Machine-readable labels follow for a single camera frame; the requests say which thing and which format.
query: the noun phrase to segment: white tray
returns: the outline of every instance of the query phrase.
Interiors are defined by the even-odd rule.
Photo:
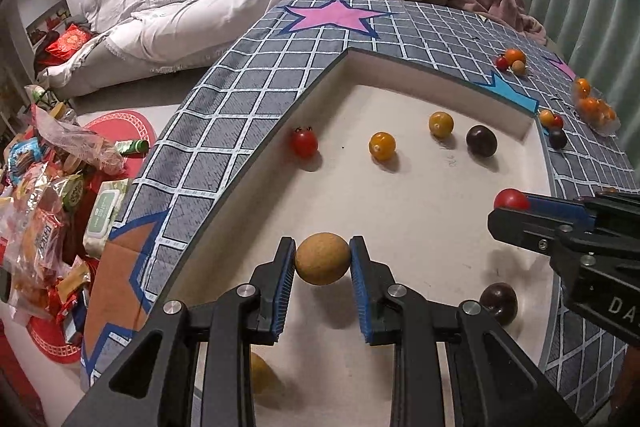
[[[429,116],[437,110],[455,121],[446,144],[429,133]],[[466,149],[466,132],[478,123],[498,139],[488,160]],[[309,125],[318,134],[319,154],[302,162],[287,143],[292,129]],[[397,158],[388,164],[369,155],[377,131],[396,138]],[[554,276],[545,256],[489,234],[487,215],[506,187],[550,195],[545,148],[531,113],[445,74],[349,52],[303,93],[238,172],[159,301],[216,299],[270,261],[283,235],[298,244],[315,232],[346,241],[363,235],[372,260],[388,264],[396,282],[434,301],[458,305],[478,299],[491,283],[511,284],[519,311],[507,330],[538,363]],[[364,343],[348,273],[325,287],[296,277],[280,341],[252,349],[280,380],[255,398],[260,427],[388,425],[393,349]],[[447,424],[453,425],[439,352]]]

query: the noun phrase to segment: silver screw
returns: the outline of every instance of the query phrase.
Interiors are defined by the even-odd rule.
[[[167,315],[175,315],[182,309],[182,303],[180,301],[167,301],[162,306],[162,309]]]
[[[482,311],[482,306],[476,301],[466,301],[462,304],[462,311],[467,315],[478,315]]]
[[[586,253],[580,257],[580,264],[582,264],[582,266],[593,266],[596,264],[596,258],[590,253]]]
[[[251,297],[251,295],[255,293],[255,286],[252,284],[241,284],[238,286],[236,293],[241,297]]]
[[[401,284],[392,284],[386,291],[392,297],[404,297],[406,295],[406,288]]]

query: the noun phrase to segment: red round mat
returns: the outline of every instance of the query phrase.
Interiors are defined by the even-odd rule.
[[[84,127],[108,138],[111,141],[147,140],[149,147],[156,142],[156,133],[148,120],[136,111],[112,111],[92,120]],[[130,156],[125,162],[129,178],[135,178],[142,167],[144,158]]]
[[[111,141],[147,140],[149,147],[156,142],[156,133],[148,120],[136,111],[120,110],[104,114],[87,125]],[[125,162],[129,178],[135,178],[142,167],[141,155],[130,156]],[[80,360],[80,348],[65,344],[62,328],[54,320],[31,317],[27,330],[38,349],[50,360],[58,363],[74,363]]]

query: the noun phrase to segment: gray checkered tablecloth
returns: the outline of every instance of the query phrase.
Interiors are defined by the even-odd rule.
[[[283,6],[317,7],[328,1],[284,0],[270,10],[204,75],[148,154],[115,225],[160,216],[157,235],[131,279],[147,312],[231,179],[294,100],[347,48],[488,84],[497,73],[494,58],[519,47],[527,54],[528,75],[499,74],[564,119],[569,144],[562,152],[549,149],[557,195],[572,199],[609,186],[636,191],[631,165],[616,140],[595,136],[575,114],[570,79],[553,65],[557,57],[548,50],[468,12],[395,0],[345,0],[353,7],[391,12],[369,20],[377,38],[330,26],[282,32],[296,20]],[[587,417],[608,396],[625,347],[568,311],[557,293],[548,355],[540,367],[578,415]],[[105,338],[94,361],[82,361],[90,380],[128,342],[122,332]]]

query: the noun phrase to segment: purple star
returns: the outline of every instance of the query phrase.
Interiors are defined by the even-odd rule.
[[[574,73],[574,70],[572,70],[567,64],[565,64],[564,60],[562,60],[560,57],[558,57],[558,55],[554,54],[554,57],[555,58],[549,58],[549,57],[545,57],[545,58],[552,65],[554,65],[556,68],[558,68],[560,71],[562,71],[562,73],[564,73],[566,76],[568,76],[572,81],[575,80],[575,77],[577,75]]]
[[[353,8],[344,0],[331,0],[322,6],[314,8],[299,8],[295,6],[283,7],[288,13],[295,15],[298,20],[283,28],[280,33],[293,33],[320,26],[334,26],[345,30],[352,30],[367,37],[378,38],[378,34],[371,27],[367,19],[391,15],[390,12],[379,12]]]

